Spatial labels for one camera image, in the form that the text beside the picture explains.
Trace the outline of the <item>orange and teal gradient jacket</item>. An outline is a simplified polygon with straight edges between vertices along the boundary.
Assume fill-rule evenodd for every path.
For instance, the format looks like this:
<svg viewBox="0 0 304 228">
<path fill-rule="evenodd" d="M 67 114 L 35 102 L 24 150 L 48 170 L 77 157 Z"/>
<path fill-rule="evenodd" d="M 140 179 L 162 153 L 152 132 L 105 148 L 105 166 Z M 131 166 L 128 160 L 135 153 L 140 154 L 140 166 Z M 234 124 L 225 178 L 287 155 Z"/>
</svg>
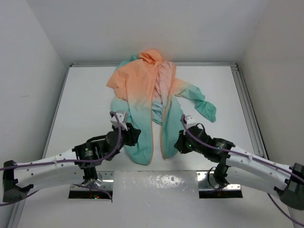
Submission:
<svg viewBox="0 0 304 228">
<path fill-rule="evenodd" d="M 171 158 L 178 152 L 174 144 L 179 131 L 183 130 L 183 111 L 178 97 L 192 100 L 198 113 L 210 122 L 216 120 L 217 109 L 205 100 L 201 90 L 175 75 L 175 64 L 163 60 L 158 51 L 150 49 L 133 56 L 130 61 L 123 61 L 107 82 L 107 87 L 115 92 L 112 111 L 127 112 L 127 120 L 141 130 L 137 144 L 124 147 L 134 163 L 149 165 L 152 161 L 153 122 L 161 126 L 163 158 Z"/>
</svg>

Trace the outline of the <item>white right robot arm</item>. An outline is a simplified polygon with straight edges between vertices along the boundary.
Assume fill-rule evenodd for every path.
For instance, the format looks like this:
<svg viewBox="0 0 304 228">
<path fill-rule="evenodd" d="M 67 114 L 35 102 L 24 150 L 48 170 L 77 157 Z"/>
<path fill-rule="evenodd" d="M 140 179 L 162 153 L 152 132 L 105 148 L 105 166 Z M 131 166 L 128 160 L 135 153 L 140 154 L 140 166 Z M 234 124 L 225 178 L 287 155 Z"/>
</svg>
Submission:
<svg viewBox="0 0 304 228">
<path fill-rule="evenodd" d="M 266 192 L 285 205 L 304 209 L 304 166 L 275 163 L 253 155 L 234 143 L 211 138 L 196 124 L 179 132 L 174 147 L 182 154 L 197 152 L 217 164 L 213 178 L 221 186 L 240 184 Z"/>
</svg>

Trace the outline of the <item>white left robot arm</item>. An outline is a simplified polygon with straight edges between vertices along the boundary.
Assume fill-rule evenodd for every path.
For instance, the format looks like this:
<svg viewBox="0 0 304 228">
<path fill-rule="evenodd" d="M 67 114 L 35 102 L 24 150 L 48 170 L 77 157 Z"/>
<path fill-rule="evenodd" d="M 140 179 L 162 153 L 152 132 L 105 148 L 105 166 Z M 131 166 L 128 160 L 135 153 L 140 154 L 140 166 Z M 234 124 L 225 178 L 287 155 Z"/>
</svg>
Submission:
<svg viewBox="0 0 304 228">
<path fill-rule="evenodd" d="M 106 135 L 92 137 L 52 157 L 28 163 L 5 162 L 1 168 L 2 205 L 17 203 L 41 189 L 66 184 L 106 194 L 96 167 L 103 161 L 111 161 L 125 145 L 135 146 L 140 134 L 141 130 L 127 123 L 113 126 Z"/>
</svg>

